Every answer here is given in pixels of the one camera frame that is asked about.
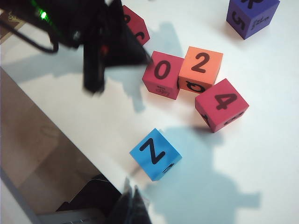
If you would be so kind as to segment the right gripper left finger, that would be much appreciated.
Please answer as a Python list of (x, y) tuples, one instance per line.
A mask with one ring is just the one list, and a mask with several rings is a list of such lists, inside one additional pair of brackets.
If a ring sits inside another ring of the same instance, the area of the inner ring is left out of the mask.
[(128, 224), (131, 215), (133, 192), (130, 180), (125, 179), (124, 191), (108, 217), (109, 224)]

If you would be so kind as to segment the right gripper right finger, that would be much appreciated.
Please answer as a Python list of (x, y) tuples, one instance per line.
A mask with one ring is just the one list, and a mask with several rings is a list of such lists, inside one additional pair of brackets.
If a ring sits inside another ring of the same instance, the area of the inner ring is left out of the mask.
[(148, 214), (147, 208), (145, 206), (144, 200), (140, 194), (139, 188), (134, 186), (134, 195), (132, 200), (131, 224), (151, 224), (152, 221)]

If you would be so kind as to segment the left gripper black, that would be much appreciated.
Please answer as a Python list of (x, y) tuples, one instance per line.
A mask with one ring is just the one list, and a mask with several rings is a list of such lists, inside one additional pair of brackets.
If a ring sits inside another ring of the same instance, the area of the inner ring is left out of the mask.
[(91, 92), (103, 92), (105, 66), (148, 65), (150, 55), (127, 26), (120, 0), (101, 1), (83, 42), (83, 83)]

